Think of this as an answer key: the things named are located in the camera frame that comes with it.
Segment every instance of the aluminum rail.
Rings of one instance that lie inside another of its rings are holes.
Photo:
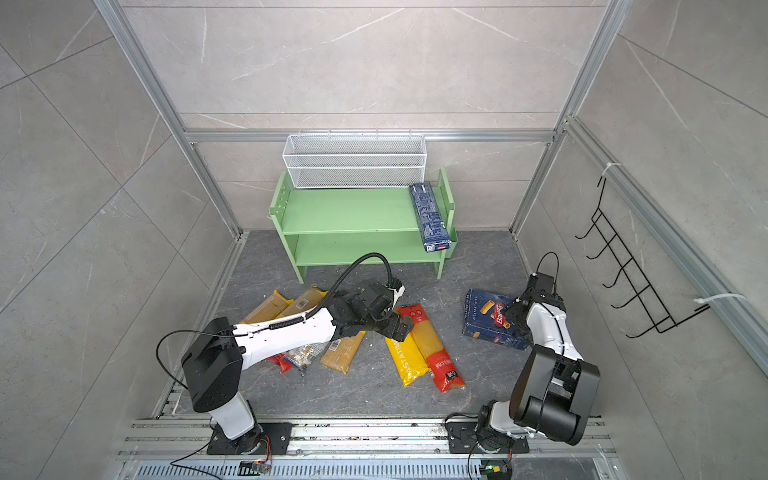
[[[552,168],[552,163],[558,155],[562,143],[562,131],[565,122],[568,120],[568,117],[576,115],[581,104],[584,103],[584,99],[587,97],[587,93],[594,82],[594,78],[598,75],[600,66],[603,65],[603,61],[608,55],[608,51],[611,49],[611,45],[619,32],[619,28],[621,28],[621,24],[624,23],[624,19],[627,17],[627,13],[632,6],[632,1],[633,0],[611,0],[611,3],[606,7],[603,20],[598,27],[598,33],[594,36],[594,40],[587,52],[584,64],[581,66],[581,70],[576,77],[571,93],[565,101],[563,111],[560,113],[560,117],[555,127],[557,134],[554,138],[554,142],[551,145],[548,145],[542,154],[533,178],[528,183],[525,195],[523,195],[523,199],[520,201],[520,205],[512,220],[512,224],[509,226],[509,231],[512,233],[513,237],[517,237],[525,219],[528,218],[528,214],[531,213],[531,208],[533,208],[533,204],[538,197],[541,185],[544,184],[544,180],[547,177],[549,170]]]
[[[513,129],[195,129],[187,130],[184,135],[192,143],[203,142],[284,142],[291,134],[419,134],[428,141],[552,141],[554,131],[536,128]]]

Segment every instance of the red pasta package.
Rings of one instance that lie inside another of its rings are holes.
[[[458,376],[456,367],[453,366],[451,357],[438,338],[435,327],[424,313],[422,304],[401,306],[399,311],[400,315],[410,316],[413,320],[411,336],[432,370],[432,380],[435,381],[438,390],[445,393],[453,387],[464,388],[464,380]]]

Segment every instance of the metal mesh basket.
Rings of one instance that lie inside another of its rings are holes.
[[[426,159],[418,134],[293,134],[283,149],[296,188],[408,187]]]

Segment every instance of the wall hook rack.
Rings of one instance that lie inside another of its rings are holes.
[[[639,337],[645,335],[646,333],[650,332],[652,329],[656,329],[656,331],[659,332],[659,333],[664,333],[664,332],[668,331],[669,329],[673,329],[674,327],[679,326],[682,323],[685,323],[686,321],[694,318],[699,313],[707,311],[710,308],[710,306],[709,305],[702,305],[702,306],[699,306],[698,308],[696,308],[694,310],[694,312],[692,314],[690,314],[689,316],[687,316],[686,318],[684,318],[682,320],[679,320],[679,321],[674,319],[672,314],[669,312],[669,309],[667,308],[667,305],[664,304],[664,301],[661,299],[661,297],[657,293],[656,289],[654,288],[653,284],[650,282],[650,280],[648,279],[647,275],[643,271],[643,268],[637,262],[637,260],[635,260],[634,255],[632,254],[632,252],[627,248],[627,244],[624,242],[624,239],[621,238],[621,236],[618,234],[618,232],[614,228],[614,226],[611,223],[611,221],[608,219],[608,217],[606,217],[605,212],[601,209],[601,205],[602,205],[602,202],[603,202],[603,193],[605,192],[605,177],[601,177],[600,180],[598,181],[598,188],[601,189],[600,190],[600,199],[598,200],[598,207],[594,210],[594,213],[590,217],[591,225],[589,227],[589,230],[587,230],[587,233],[585,233],[581,237],[576,235],[576,238],[578,238],[579,240],[583,240],[584,238],[587,237],[587,235],[589,235],[591,233],[592,230],[597,231],[600,234],[600,236],[603,239],[603,241],[605,242],[605,245],[604,245],[602,250],[600,250],[600,252],[597,255],[595,255],[594,257],[590,257],[589,255],[587,255],[587,258],[589,260],[596,260],[600,255],[602,255],[607,250],[607,251],[611,252],[611,255],[613,256],[614,260],[616,260],[616,264],[619,266],[619,271],[616,273],[616,277],[614,278],[614,281],[610,285],[606,285],[605,283],[603,283],[603,286],[605,288],[613,288],[614,286],[616,286],[616,283],[618,282],[619,277],[621,276],[622,273],[624,274],[625,277],[627,277],[627,281],[629,282],[630,286],[632,287],[632,290],[634,291],[634,295],[629,300],[624,302],[623,304],[621,304],[621,305],[611,305],[611,307],[613,307],[615,309],[624,308],[627,305],[629,305],[633,300],[637,299],[640,302],[640,304],[643,306],[643,310],[645,310],[645,313],[648,315],[648,319],[650,320],[651,326],[648,327],[647,329],[645,329],[644,331],[636,334],[636,335],[629,335],[629,334],[627,334],[627,338],[631,338],[631,339],[639,338]],[[601,228],[598,225],[598,221],[600,219],[605,220],[605,223],[608,226],[607,229],[605,227]],[[627,254],[629,255],[629,260],[627,260],[626,262],[622,262],[621,260],[619,260],[619,256],[616,254],[616,251],[611,246],[611,244],[612,243],[615,244],[616,241],[621,243],[621,246],[627,251]],[[635,279],[635,280],[638,280],[637,282],[635,282],[635,281],[632,280],[632,278],[630,278],[629,272],[627,272],[627,268],[630,265],[633,265],[634,267],[637,268],[637,271],[639,271],[641,276],[642,276],[642,280]],[[642,285],[643,283],[644,283],[644,286],[638,290],[637,289],[638,285]],[[654,320],[654,316],[650,313],[650,310],[648,309],[647,301],[644,300],[643,297],[641,296],[641,294],[646,292],[647,290],[650,290],[650,292],[658,300],[658,303],[661,305],[661,308],[664,309],[664,318],[662,318],[662,319],[660,319],[658,321]],[[664,323],[667,320],[670,320],[672,322],[672,324],[669,325],[669,326],[662,326],[661,324]]]

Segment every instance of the white zip tie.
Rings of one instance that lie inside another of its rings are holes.
[[[614,165],[621,165],[621,164],[615,164],[615,163],[613,163],[613,162],[608,162],[607,164],[605,164],[605,168],[603,169],[603,173],[602,173],[602,174],[600,174],[600,176],[601,176],[601,177],[605,177],[605,172],[607,172],[607,171],[608,171],[608,169],[609,169],[609,168],[611,168],[611,167],[613,167]]]
[[[717,295],[708,296],[707,298],[694,298],[694,302],[704,304],[711,300],[727,297],[741,298],[742,300],[746,300],[746,297],[740,293],[718,293]]]

